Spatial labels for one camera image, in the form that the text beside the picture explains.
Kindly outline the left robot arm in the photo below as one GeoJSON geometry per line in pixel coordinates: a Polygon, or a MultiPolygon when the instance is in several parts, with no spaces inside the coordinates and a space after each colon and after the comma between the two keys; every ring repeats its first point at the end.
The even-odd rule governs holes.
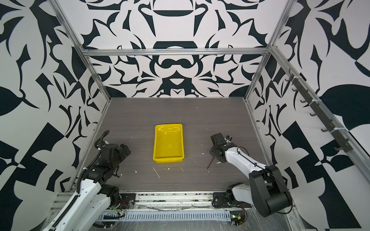
{"type": "Polygon", "coordinates": [[[78,179],[76,191],[56,217],[44,228],[45,231],[87,231],[92,226],[108,228],[112,225],[96,224],[104,211],[111,208],[116,215],[125,216],[117,207],[121,203],[119,188],[108,185],[112,177],[118,177],[120,163],[131,154],[125,144],[106,144],[100,150],[97,163],[86,168],[78,179]]]}

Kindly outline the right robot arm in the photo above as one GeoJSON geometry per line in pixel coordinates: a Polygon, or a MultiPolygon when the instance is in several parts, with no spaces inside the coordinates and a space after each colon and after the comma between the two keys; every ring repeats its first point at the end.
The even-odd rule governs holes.
{"type": "Polygon", "coordinates": [[[249,185],[237,183],[228,190],[231,201],[248,203],[263,217],[272,214],[289,214],[293,210],[293,197],[275,165],[267,166],[253,159],[246,148],[232,142],[221,133],[211,136],[210,155],[221,163],[229,163],[240,170],[249,185]]]}

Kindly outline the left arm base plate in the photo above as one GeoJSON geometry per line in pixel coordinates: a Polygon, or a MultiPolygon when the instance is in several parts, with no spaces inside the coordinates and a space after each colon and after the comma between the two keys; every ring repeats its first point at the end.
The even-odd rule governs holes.
{"type": "Polygon", "coordinates": [[[118,209],[129,209],[135,205],[135,199],[137,194],[135,193],[121,193],[116,208],[118,209]]]}

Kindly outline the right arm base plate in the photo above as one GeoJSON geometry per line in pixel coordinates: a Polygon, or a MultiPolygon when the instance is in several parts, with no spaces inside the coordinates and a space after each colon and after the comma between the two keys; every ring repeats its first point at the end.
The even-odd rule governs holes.
{"type": "Polygon", "coordinates": [[[230,200],[228,192],[214,192],[212,206],[214,208],[230,208],[230,200]]]}

